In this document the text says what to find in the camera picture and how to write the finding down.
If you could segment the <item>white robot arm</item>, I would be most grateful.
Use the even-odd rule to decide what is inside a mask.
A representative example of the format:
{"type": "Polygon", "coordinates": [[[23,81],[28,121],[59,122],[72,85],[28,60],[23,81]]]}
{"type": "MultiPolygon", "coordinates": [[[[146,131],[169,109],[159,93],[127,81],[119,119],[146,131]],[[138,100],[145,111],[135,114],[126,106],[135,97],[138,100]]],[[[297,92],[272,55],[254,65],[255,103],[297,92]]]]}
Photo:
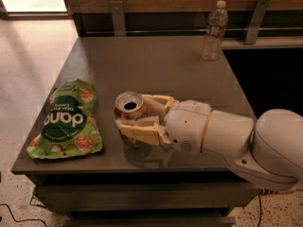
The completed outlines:
{"type": "Polygon", "coordinates": [[[272,191],[303,180],[303,118],[289,110],[269,110],[253,120],[195,100],[125,92],[116,98],[115,115],[130,146],[168,145],[202,154],[272,191]]]}

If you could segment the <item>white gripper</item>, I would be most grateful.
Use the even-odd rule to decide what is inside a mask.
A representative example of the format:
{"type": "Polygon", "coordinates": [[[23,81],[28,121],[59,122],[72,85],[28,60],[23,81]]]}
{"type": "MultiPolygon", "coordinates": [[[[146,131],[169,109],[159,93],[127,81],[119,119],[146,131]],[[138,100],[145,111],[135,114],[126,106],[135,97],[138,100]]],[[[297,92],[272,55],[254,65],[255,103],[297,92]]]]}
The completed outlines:
{"type": "Polygon", "coordinates": [[[138,120],[117,119],[116,126],[122,140],[129,146],[163,146],[169,145],[171,140],[176,150],[198,155],[205,136],[205,125],[212,113],[211,106],[194,100],[178,103],[172,96],[142,97],[150,116],[138,120]],[[160,125],[164,118],[165,127],[160,125]]]}

